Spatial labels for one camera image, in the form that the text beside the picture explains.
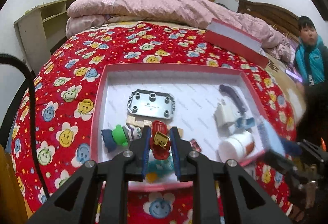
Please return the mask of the red gold charm keychain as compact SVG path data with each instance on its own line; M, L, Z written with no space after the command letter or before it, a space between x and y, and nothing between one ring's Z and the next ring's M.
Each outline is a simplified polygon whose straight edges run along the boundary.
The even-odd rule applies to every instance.
M155 120L151 125L150 149L157 160L166 160L170 155L171 141L164 122Z

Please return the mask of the light blue oval case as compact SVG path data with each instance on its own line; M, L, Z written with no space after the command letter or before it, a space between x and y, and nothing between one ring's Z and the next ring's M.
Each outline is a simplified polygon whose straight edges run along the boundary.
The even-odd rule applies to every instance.
M279 135L271 123L263 116L260 116L258 120L257 129L259 131L261 143L266 152L271 150L281 156L285 156L285 149Z

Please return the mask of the wooden puzzle block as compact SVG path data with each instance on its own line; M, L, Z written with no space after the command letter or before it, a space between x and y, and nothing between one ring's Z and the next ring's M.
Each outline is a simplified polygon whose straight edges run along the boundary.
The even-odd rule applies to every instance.
M136 117L133 117L131 115L127 115L127 119L126 119L126 124L129 124L129 125L133 125L135 127L139 127L139 128L143 128L144 126L151 126L153 123L153 121L150 121L150 120L136 120ZM165 124L167 126L167 129L170 130L172 128L172 126L168 125L168 124ZM179 132L179 135L181 138L183 138L183 130L181 128L177 128L178 129L178 132Z

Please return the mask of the green striped toy figure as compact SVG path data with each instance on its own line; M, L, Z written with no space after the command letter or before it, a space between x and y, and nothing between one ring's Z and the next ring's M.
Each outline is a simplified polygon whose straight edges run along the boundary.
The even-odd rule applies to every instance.
M126 147L132 141L140 139L142 136L142 130L141 128L130 124L124 126L116 125L113 130L101 130L101 136L107 152L110 153L117 150L119 147Z

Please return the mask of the blue curved plastic piece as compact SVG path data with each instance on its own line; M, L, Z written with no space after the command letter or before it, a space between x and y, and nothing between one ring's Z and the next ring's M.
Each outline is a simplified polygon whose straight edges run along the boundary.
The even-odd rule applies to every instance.
M255 119L253 117L240 117L236 120L235 126L237 129L247 130L255 126Z

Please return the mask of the white USB wall charger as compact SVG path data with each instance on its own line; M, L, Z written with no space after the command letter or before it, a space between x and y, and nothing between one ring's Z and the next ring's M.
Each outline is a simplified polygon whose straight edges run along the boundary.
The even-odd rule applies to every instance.
M230 127L239 118L238 111L234 110L234 107L230 103L225 102L221 99L217 104L217 108L214 112L214 118L218 128Z

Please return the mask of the lavender plastic hook piece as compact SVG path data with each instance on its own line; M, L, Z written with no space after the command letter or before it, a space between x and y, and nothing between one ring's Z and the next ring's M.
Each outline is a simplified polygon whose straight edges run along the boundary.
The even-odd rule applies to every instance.
M240 115L244 115L246 113L247 107L245 106L244 102L242 101L237 91L233 87L229 85L221 84L219 86L219 91L221 93L225 93L227 96L229 96L232 99Z

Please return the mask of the grey building plate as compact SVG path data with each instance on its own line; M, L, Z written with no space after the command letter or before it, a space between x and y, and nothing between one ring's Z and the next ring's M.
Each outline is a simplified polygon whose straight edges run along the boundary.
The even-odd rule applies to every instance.
M171 119L175 113L175 98L169 93L137 89L131 93L127 110L132 115Z

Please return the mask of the red shallow box tray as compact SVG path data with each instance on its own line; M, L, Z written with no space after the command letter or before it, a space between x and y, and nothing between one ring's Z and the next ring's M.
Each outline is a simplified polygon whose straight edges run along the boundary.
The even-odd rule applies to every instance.
M136 90L171 94L175 101L169 126L179 128L184 140L196 140L209 159L219 160L220 141L229 131L215 122L217 104L224 101L232 109L230 97L219 91L229 85L244 102L246 117L266 117L261 100L246 74L240 70L181 64L112 64L104 68L99 81L91 124L90 157L97 162L111 160L124 147L108 151L101 131L124 125L128 116L128 99Z

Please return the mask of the white pill bottle orange label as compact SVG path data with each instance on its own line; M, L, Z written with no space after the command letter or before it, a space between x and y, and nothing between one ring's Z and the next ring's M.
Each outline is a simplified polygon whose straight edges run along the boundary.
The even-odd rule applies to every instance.
M254 147L253 135L245 130L242 133L231 135L222 140L217 151L222 162L230 159L240 162L253 152Z

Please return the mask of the child in blue jacket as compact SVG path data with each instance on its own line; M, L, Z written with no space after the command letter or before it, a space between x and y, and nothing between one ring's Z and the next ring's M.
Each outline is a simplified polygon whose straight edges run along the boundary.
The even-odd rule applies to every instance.
M327 81L327 47L309 17L300 16L297 27L299 43L295 50L294 67L304 85L324 83Z

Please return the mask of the red smiley flower blanket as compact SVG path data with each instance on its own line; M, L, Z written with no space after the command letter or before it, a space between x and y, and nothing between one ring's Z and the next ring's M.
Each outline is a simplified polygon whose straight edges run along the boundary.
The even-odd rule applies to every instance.
M292 106L272 71L208 44L205 31L151 23L108 25L74 35L57 50L34 80L36 148L42 187L32 159L30 95L24 93L12 132L12 157L26 204L37 211L90 157L91 118L106 65L177 63L240 69L259 95L276 131L296 139Z

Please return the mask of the red box lid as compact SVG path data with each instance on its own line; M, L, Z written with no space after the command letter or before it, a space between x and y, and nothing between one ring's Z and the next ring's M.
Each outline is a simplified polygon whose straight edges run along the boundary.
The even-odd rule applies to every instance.
M269 59L260 54L261 41L230 24L213 19L206 28L205 40L265 68Z

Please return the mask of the dark wooden headboard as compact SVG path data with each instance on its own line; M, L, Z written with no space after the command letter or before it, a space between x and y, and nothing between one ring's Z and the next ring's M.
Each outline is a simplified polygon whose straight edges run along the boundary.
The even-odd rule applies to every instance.
M264 20L273 29L298 43L298 16L291 11L273 4L247 0L238 0L237 11Z

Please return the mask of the pink quilt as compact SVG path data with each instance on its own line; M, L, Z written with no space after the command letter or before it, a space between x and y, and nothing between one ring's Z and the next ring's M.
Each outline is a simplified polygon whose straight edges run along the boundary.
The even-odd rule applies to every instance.
M91 27L132 20L155 20L205 29L218 19L259 39L277 60L293 63L289 40L264 20L237 13L208 0L76 0L67 9L67 38Z

